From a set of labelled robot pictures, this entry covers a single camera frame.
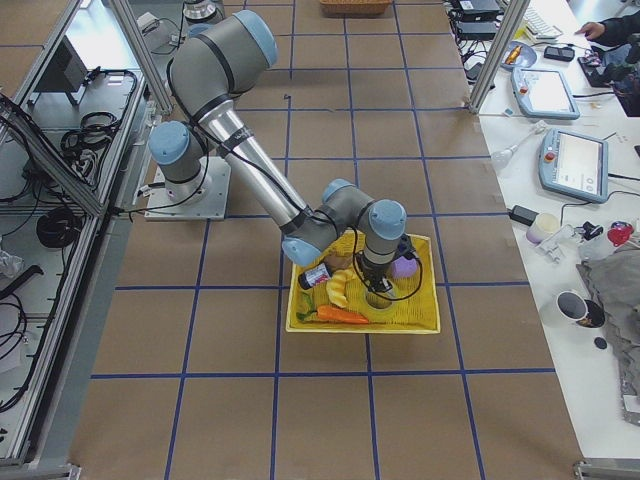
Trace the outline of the person hand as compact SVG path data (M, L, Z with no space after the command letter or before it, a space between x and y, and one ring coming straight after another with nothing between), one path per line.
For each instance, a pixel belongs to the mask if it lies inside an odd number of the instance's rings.
M594 41L600 38L606 31L606 27L601 22L587 22L582 25L577 31L576 35L583 35L587 40Z

